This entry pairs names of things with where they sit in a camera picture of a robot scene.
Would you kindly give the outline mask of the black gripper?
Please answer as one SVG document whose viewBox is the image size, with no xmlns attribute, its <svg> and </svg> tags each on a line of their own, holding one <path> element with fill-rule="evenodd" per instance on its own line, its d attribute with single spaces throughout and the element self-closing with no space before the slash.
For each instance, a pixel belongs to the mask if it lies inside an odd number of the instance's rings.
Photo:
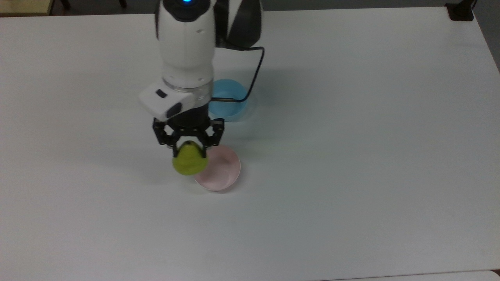
<svg viewBox="0 0 500 281">
<path fill-rule="evenodd" d="M 153 119 L 152 129 L 158 143 L 171 149 L 173 158 L 177 158 L 177 142 L 181 137 L 196 137 L 202 144 L 202 157 L 207 158 L 207 150 L 219 146 L 225 130 L 225 120 L 209 119 L 208 112 L 209 106 L 204 105 L 177 114 L 167 122 Z M 167 125 L 173 130 L 171 135 L 165 131 Z"/>
</svg>

